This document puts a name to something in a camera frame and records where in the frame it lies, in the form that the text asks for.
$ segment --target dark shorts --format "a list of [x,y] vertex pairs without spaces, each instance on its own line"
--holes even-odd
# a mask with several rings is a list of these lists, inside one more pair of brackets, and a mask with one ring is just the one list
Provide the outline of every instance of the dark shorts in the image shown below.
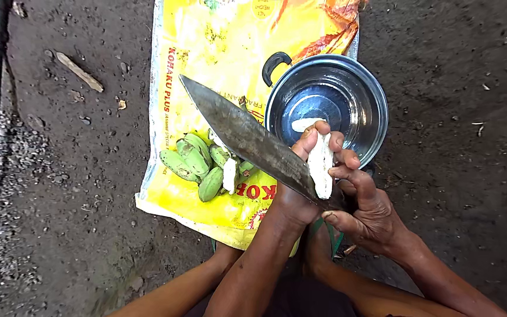
[[[212,294],[205,297],[185,317],[205,313]],[[264,317],[358,317],[351,300],[341,292],[307,277],[286,277],[277,283]]]

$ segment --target plastic sack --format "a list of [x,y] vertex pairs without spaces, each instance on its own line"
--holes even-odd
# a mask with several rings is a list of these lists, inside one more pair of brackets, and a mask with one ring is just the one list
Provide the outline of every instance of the plastic sack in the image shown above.
[[[283,51],[293,62],[320,53],[355,57],[359,1],[160,1],[154,8],[152,41],[150,139],[151,156],[136,205],[145,212],[171,217],[183,225],[245,249],[271,205],[276,180],[258,171],[238,184],[234,195],[207,203],[197,184],[167,169],[163,149],[175,149],[184,133],[207,140],[208,124],[180,83],[184,74],[231,102],[245,96],[247,109],[263,124],[271,88],[261,69],[273,53]],[[272,79],[288,66],[278,66]]]

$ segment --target leg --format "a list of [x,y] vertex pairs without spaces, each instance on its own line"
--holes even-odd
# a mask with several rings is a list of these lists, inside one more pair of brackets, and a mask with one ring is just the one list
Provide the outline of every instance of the leg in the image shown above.
[[462,316],[450,308],[334,264],[326,226],[308,242],[305,273],[346,294],[364,316]]
[[220,283],[242,254],[220,242],[205,263],[183,273],[109,317],[181,317]]

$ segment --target fingernail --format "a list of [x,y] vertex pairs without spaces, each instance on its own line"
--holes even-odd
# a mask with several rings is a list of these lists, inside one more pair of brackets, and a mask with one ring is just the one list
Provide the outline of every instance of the fingernail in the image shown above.
[[324,218],[324,220],[326,222],[330,222],[330,223],[335,223],[337,221],[337,217],[334,215],[334,212],[331,212],[331,211],[323,212],[322,218]]
[[312,130],[314,130],[314,129],[306,130],[305,132],[303,132],[301,135],[301,138],[302,139],[308,138],[312,134]]

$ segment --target knife blade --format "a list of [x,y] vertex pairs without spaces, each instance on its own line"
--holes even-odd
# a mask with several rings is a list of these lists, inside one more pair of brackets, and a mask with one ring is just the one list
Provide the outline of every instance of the knife blade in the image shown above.
[[249,112],[184,75],[179,75],[179,79],[197,109],[232,152],[323,210],[355,211],[344,198],[343,191],[335,185],[329,199],[319,198],[306,162],[260,125]]

